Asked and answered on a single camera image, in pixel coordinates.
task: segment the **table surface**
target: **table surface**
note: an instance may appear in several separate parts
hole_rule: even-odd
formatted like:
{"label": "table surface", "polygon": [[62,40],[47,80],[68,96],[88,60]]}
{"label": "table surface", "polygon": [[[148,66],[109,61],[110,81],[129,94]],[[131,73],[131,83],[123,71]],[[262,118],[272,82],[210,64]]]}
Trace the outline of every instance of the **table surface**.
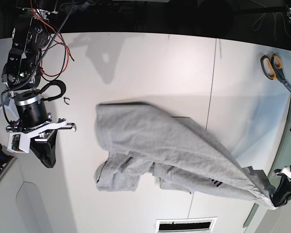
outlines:
{"label": "table surface", "polygon": [[14,158],[0,175],[0,233],[28,233],[16,204],[22,184],[20,167]]}
{"label": "table surface", "polygon": [[[150,33],[64,34],[75,61],[61,79],[65,96],[47,103],[53,119],[78,130],[59,132],[56,166],[46,169],[35,155],[18,154],[24,181],[41,192],[54,232],[154,232],[156,219],[214,217],[214,232],[243,232],[253,203],[161,190],[142,176],[135,192],[99,192],[96,168],[108,152],[94,133],[95,105],[147,101],[178,117],[191,117],[237,157],[241,166],[270,171],[286,122],[290,94],[262,73],[259,59],[278,53],[291,83],[291,51],[214,38]],[[11,39],[0,40],[0,75]],[[44,59],[45,72],[60,70],[64,48]],[[0,81],[0,93],[3,90]],[[46,95],[57,95],[51,87]],[[6,143],[0,114],[0,141]]]}

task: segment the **gray cloth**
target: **gray cloth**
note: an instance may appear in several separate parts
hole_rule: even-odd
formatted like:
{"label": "gray cloth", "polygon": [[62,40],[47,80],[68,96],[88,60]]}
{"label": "gray cloth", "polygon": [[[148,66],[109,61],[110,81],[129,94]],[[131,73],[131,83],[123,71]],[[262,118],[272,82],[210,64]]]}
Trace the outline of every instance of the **gray cloth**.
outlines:
{"label": "gray cloth", "polygon": [[97,170],[100,191],[135,191],[146,172],[162,189],[253,200],[274,209],[262,170],[241,168],[227,149],[196,122],[148,104],[100,104],[96,135],[108,160]]}

